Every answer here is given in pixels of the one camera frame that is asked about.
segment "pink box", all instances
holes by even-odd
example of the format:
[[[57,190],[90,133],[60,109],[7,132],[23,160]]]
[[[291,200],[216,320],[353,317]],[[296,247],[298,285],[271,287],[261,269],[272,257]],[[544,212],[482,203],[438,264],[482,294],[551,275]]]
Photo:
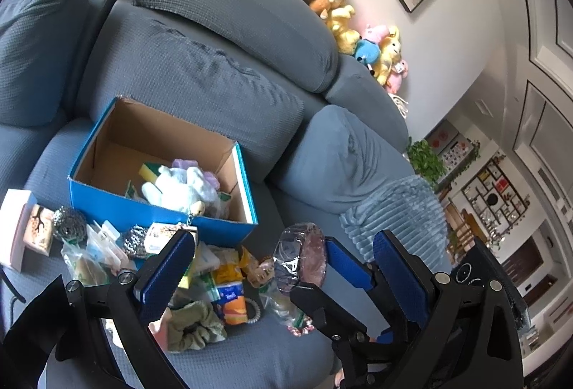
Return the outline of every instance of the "pink box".
[[[0,263],[18,272],[24,257],[24,231],[35,204],[30,190],[8,189],[0,207]]]

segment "yellow sponge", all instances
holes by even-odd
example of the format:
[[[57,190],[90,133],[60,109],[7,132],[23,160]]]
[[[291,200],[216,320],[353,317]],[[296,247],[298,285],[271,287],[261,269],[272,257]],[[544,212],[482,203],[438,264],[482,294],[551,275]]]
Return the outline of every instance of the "yellow sponge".
[[[189,267],[187,268],[187,271],[185,271],[185,274],[181,278],[178,287],[181,287],[183,289],[188,289],[189,286],[191,285],[192,280],[193,280],[193,277],[191,277],[191,265],[189,265]]]
[[[160,166],[161,165],[159,163],[143,163],[139,169],[139,175],[143,177],[144,180],[155,184],[155,181],[160,174]]]

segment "light blue blanket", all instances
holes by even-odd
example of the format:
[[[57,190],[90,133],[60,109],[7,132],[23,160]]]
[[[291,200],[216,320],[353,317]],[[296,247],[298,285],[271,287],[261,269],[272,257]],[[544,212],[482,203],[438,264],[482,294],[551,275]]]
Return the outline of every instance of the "light blue blanket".
[[[445,252],[448,229],[443,208],[420,176],[386,182],[340,215],[340,222],[365,261],[374,260],[374,236],[389,229],[432,272],[449,273],[452,269]]]

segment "blue box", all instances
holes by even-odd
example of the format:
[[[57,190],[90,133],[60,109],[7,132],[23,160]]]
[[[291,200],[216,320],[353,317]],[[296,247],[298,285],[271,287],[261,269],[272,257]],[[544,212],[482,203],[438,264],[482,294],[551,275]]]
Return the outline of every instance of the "blue box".
[[[229,220],[193,219],[199,238],[220,247],[237,246],[258,222],[239,144],[125,97],[114,98],[72,167],[68,177],[72,206],[88,221],[108,220],[119,232],[153,222],[186,223],[184,213],[124,196],[129,181],[140,190],[143,163],[171,167],[175,158],[197,160],[231,195]]]

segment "decorative shelf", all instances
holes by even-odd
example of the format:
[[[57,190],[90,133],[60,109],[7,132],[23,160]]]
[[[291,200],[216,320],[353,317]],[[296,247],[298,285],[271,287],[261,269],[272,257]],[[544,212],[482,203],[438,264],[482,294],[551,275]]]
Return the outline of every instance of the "decorative shelf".
[[[500,168],[499,163],[504,158],[505,155],[497,152],[462,189],[491,240],[500,240],[509,234],[523,218],[529,204]],[[497,196],[493,205],[487,202],[491,195]]]

